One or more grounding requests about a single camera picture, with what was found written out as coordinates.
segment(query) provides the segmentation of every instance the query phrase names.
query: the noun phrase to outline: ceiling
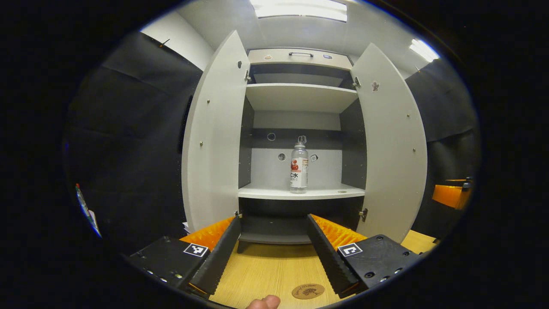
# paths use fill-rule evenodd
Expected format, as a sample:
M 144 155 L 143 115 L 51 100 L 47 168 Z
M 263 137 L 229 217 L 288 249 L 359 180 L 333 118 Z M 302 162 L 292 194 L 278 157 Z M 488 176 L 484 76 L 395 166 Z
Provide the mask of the ceiling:
M 416 35 L 388 13 L 360 0 L 338 0 L 347 5 L 346 23 L 307 16 L 258 19 L 249 0 L 199 0 L 178 13 L 216 50 L 233 30 L 245 49 L 305 47 L 347 54 L 353 61 L 370 42 L 377 45 L 404 78 L 428 62 L 410 50 Z

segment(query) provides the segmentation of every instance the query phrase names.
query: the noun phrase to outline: ceiling light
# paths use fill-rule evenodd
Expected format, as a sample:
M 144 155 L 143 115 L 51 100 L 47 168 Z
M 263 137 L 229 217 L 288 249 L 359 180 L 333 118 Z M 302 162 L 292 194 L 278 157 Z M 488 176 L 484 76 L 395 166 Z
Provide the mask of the ceiling light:
M 347 22 L 347 6 L 332 0 L 250 0 L 258 18 L 314 16 Z
M 434 59 L 438 59 L 439 55 L 435 53 L 435 51 L 429 47 L 429 45 L 425 44 L 421 40 L 412 40 L 412 44 L 410 45 L 410 49 L 418 53 L 421 57 L 425 58 L 428 62 L 432 62 Z

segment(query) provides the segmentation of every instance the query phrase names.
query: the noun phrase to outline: white cabinet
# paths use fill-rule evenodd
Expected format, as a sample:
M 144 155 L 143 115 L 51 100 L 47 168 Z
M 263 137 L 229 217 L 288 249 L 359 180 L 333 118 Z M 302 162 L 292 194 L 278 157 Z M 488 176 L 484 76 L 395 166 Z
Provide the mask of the white cabinet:
M 313 57 L 305 59 L 308 53 Z M 292 82 L 273 82 L 269 74 Z M 316 77 L 300 82 L 306 76 Z M 254 121 L 253 111 L 243 113 L 246 109 L 261 117 Z M 276 133 L 274 141 L 267 139 L 269 133 Z M 288 179 L 299 135 L 307 135 L 309 155 L 319 157 L 310 165 L 303 195 L 289 192 Z M 245 152 L 251 155 L 239 159 Z M 277 159 L 281 153 L 285 161 Z M 242 184 L 246 173 L 251 181 Z M 353 228 L 367 237 L 385 234 L 400 242 L 421 204 L 426 174 L 425 135 L 415 100 L 373 44 L 352 66 L 346 56 L 309 49 L 246 55 L 234 31 L 204 71 L 187 119 L 182 189 L 193 231 L 240 209 L 242 239 L 304 243 L 300 211 L 319 211 L 333 214 L 335 221 L 354 220 Z M 358 212 L 364 208 L 363 222 Z M 250 229 L 268 229 L 268 237 L 247 231 L 245 221 L 253 218 Z

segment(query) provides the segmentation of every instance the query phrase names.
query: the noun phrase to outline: bottle label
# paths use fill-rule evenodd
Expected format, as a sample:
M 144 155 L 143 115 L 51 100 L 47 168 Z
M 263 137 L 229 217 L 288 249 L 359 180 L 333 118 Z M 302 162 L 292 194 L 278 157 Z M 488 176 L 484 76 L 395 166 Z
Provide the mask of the bottle label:
M 307 187 L 309 159 L 293 158 L 290 161 L 290 187 Z

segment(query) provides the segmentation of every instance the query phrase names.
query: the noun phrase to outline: open cabinet door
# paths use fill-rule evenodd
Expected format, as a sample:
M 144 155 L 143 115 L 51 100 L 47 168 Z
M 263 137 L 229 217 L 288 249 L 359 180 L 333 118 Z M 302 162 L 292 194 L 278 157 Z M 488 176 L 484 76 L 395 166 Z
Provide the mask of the open cabinet door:
M 212 56 L 194 93 L 181 158 L 183 206 L 192 232 L 238 210 L 240 126 L 249 69 L 233 31 Z
M 357 232 L 400 243 L 416 219 L 427 178 L 423 122 L 399 71 L 374 44 L 351 69 L 366 129 L 367 170 Z

